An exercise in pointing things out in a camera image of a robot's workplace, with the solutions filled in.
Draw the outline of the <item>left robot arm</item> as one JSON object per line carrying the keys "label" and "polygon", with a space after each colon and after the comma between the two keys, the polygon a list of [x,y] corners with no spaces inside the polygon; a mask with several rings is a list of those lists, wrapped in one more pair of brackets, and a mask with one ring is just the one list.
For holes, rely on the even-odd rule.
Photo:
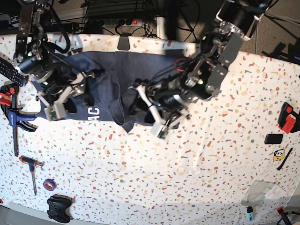
{"label": "left robot arm", "polygon": [[203,36],[195,57],[131,86],[154,120],[151,133],[155,137],[166,139],[183,118],[189,118],[189,104],[219,94],[229,66],[271,4],[270,0],[224,1],[215,28]]}

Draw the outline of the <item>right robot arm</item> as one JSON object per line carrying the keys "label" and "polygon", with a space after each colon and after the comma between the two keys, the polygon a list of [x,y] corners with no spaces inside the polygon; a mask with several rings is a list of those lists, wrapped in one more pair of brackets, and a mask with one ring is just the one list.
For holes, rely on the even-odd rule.
{"label": "right robot arm", "polygon": [[[76,113],[71,98],[82,98],[88,107],[94,106],[88,78],[93,72],[84,72],[68,63],[61,54],[70,50],[70,39],[53,7],[47,0],[21,0],[19,31],[16,36],[14,61],[22,75],[41,86],[37,99],[44,105],[49,121],[61,120],[67,113]],[[46,33],[57,23],[66,41],[66,47],[49,42]]]}

